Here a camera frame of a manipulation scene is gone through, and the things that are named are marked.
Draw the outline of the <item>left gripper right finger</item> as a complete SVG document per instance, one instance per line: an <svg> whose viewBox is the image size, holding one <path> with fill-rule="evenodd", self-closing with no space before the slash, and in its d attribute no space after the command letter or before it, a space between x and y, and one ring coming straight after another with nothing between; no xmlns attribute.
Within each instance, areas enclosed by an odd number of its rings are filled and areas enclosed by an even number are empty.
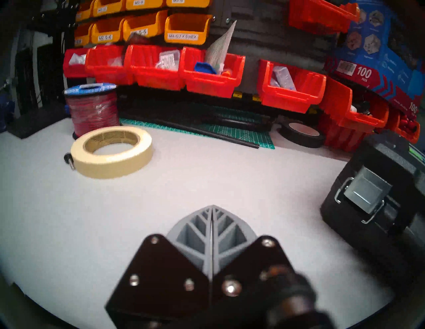
<svg viewBox="0 0 425 329"><path fill-rule="evenodd" d="M265 329L285 318L296 274L276 238L212 206L212 328Z"/></svg>

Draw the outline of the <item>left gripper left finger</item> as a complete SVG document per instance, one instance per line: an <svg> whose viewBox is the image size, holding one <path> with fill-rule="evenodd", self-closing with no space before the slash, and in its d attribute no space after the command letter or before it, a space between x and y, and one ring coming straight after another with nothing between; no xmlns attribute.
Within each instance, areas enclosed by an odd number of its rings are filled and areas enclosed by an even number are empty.
<svg viewBox="0 0 425 329"><path fill-rule="evenodd" d="M213 207L145 237L105 310L117 329L161 329L209 305Z"/></svg>

